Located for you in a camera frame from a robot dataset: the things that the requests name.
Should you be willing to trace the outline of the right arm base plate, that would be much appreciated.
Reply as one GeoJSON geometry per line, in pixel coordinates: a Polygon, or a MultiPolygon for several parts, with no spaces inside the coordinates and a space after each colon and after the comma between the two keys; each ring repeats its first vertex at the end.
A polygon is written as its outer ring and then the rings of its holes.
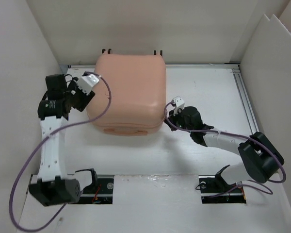
{"type": "Polygon", "coordinates": [[[214,175],[198,176],[199,184],[196,190],[200,191],[202,204],[246,204],[242,183],[227,184],[214,175]]]}

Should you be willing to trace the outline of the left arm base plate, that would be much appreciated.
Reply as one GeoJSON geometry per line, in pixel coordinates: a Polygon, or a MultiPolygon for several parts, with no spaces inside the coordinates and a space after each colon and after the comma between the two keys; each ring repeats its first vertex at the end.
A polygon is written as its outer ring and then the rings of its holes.
{"type": "Polygon", "coordinates": [[[88,186],[83,190],[83,193],[78,202],[74,204],[112,204],[114,176],[99,175],[97,178],[98,186],[88,186]]]}

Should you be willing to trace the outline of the pink suitcase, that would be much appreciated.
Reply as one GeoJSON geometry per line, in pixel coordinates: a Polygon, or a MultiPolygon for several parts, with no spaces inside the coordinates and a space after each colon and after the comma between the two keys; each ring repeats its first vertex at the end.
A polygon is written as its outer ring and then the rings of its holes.
{"type": "Polygon", "coordinates": [[[104,52],[94,72],[105,81],[95,85],[86,107],[89,119],[100,131],[125,136],[156,133],[164,120],[166,64],[159,55],[121,55],[104,52]]]}

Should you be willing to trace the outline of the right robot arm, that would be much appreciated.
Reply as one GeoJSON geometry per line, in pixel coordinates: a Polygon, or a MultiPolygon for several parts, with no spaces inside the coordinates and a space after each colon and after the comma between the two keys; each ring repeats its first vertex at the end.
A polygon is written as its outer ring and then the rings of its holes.
{"type": "Polygon", "coordinates": [[[226,191],[233,184],[251,181],[283,183],[287,176],[284,159],[261,132],[250,136],[220,131],[203,122],[196,107],[177,107],[164,111],[164,122],[172,131],[183,131],[204,147],[231,152],[241,158],[235,165],[226,165],[215,174],[214,185],[226,191]]]}

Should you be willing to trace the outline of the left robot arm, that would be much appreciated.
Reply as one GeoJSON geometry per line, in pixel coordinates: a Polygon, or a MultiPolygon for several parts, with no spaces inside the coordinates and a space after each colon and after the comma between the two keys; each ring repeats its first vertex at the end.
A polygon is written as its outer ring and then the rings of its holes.
{"type": "Polygon", "coordinates": [[[67,82],[64,74],[46,77],[47,91],[38,106],[38,117],[45,143],[36,183],[30,194],[43,206],[77,203],[85,189],[97,190],[99,184],[93,168],[68,174],[65,166],[65,130],[72,108],[82,112],[95,96],[93,87],[99,79],[93,74],[74,77],[67,82]]]}

